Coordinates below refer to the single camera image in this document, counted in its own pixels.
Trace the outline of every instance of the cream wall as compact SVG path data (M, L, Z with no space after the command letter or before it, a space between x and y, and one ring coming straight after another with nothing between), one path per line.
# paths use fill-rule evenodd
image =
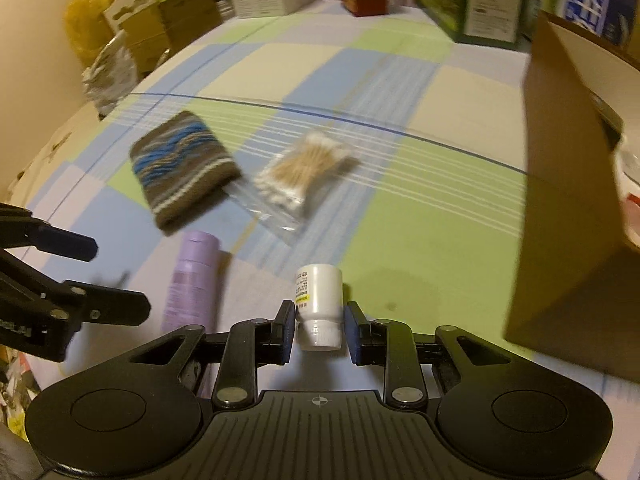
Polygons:
M84 104L82 67L63 26L69 0L0 0L0 200Z

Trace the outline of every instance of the blue square pattern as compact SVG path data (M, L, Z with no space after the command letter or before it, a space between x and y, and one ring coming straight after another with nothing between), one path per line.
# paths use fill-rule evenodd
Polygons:
M69 166L70 164L66 160L62 161L62 163L53 171L53 173L51 173L45 183L40 186L40 189L37 191L37 193L33 195L33 198L29 201L29 204L27 206L28 209L33 211L33 209L40 203L40 200L42 200L43 197L49 192L49 190L51 190L53 185L60 178L60 176L65 173L66 168L68 168Z
M111 187L94 197L70 230L95 238L98 255L91 262L51 256L43 272L60 282L109 285L124 272L133 276L162 238L149 211Z
M198 69L229 49L228 44L208 44L162 76L160 81L148 88L145 93L167 94L172 92Z

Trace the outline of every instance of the green square pattern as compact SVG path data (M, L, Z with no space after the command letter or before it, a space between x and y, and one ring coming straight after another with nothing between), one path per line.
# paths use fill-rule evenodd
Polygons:
M436 25L383 18L363 31L350 46L441 63L452 45L449 36Z
M367 315L416 332L452 324L515 349L500 329L517 267L524 187L516 171L403 139L340 263L351 297Z

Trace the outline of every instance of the purple cylindrical bottle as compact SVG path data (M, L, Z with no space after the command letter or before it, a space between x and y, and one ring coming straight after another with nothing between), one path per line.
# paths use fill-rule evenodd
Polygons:
M219 259L220 242L215 236L202 231L184 234L167 293L163 333L188 324L212 332Z

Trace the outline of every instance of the checkered tablecloth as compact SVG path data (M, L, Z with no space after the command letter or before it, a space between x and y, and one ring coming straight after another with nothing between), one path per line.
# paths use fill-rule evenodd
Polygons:
M60 366L32 360L41 386L160 333L180 233L153 223L127 155L132 143L187 109L201 116L246 174L321 125L353 146L344 176L292 246L232 200L187 228L216 235L232 254L218 330L272 317L294 294L295 270L339 266L350 297L373 317L432 333L454 324L515 349L501 337L524 213L525 127L520 81L527 55L454 44L417 9L354 18L318 2L280 18L231 20L177 54L88 132L31 200L34 215L94 237L91 263L15 251L57 279L113 283L129 275L152 305L137 328L85 326ZM600 471L637 480L640 388L599 372L515 349L575 378L609 403L612 443ZM267 366L261 388L380 386L346 351L294 349Z

